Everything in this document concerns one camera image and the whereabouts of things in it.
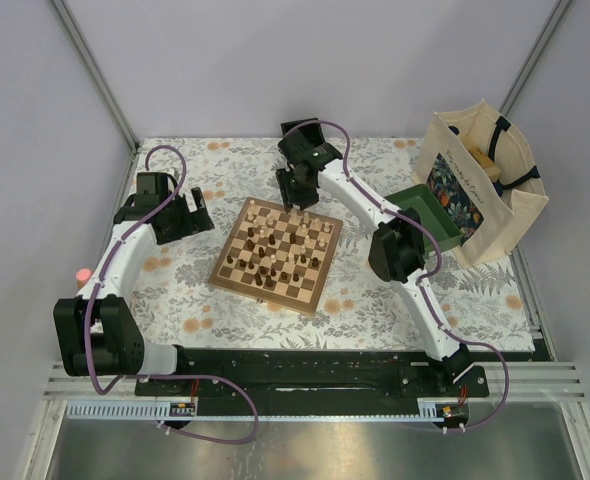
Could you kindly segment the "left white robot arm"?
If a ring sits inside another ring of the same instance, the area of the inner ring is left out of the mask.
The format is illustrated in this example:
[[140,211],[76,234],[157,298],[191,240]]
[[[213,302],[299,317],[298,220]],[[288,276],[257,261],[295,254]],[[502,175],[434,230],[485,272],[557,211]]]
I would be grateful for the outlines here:
[[112,234],[96,270],[76,296],[60,299],[53,310],[66,373],[157,375],[171,395],[191,386],[190,368],[178,362],[178,349],[144,340],[130,302],[145,260],[155,247],[214,228],[202,190],[191,190],[196,209],[186,197],[174,195],[177,181],[167,173],[145,172],[136,177],[136,192],[127,197],[113,219]]

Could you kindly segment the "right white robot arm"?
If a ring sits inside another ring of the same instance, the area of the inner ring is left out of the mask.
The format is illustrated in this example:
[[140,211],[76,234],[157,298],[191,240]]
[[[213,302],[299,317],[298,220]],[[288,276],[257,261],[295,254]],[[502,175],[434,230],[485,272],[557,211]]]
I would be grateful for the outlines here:
[[414,210],[402,210],[368,187],[351,173],[346,156],[322,133],[308,133],[308,127],[287,125],[278,143],[286,160],[276,172],[284,207],[305,210],[319,201],[322,189],[358,218],[371,238],[369,266],[402,298],[435,365],[430,371],[432,388],[444,396],[455,394],[465,385],[473,360],[450,330],[428,281],[424,238],[430,233]]

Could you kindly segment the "cream canvas tote bag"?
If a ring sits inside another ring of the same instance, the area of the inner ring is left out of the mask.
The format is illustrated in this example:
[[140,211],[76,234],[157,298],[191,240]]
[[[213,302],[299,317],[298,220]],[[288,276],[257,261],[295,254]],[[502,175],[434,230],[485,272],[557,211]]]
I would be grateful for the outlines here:
[[[479,147],[495,162],[501,170],[497,182],[467,146]],[[484,101],[433,115],[413,181],[429,188],[461,231],[454,253],[464,268],[508,255],[549,201],[526,138]]]

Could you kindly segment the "wooden chess board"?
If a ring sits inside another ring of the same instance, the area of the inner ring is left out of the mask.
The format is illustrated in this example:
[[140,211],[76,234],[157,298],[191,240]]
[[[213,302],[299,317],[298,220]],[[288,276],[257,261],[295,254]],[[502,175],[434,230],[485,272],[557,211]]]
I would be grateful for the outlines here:
[[209,283],[229,292],[312,315],[316,312],[343,222],[285,210],[249,197]]

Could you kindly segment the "green metal tray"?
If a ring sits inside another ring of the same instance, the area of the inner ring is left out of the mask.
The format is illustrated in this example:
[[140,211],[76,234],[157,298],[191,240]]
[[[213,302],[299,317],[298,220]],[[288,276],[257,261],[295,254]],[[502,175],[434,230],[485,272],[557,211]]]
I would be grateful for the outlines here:
[[462,233],[425,184],[387,195],[386,200],[406,211],[413,209],[420,223],[432,234],[442,253],[460,244]]

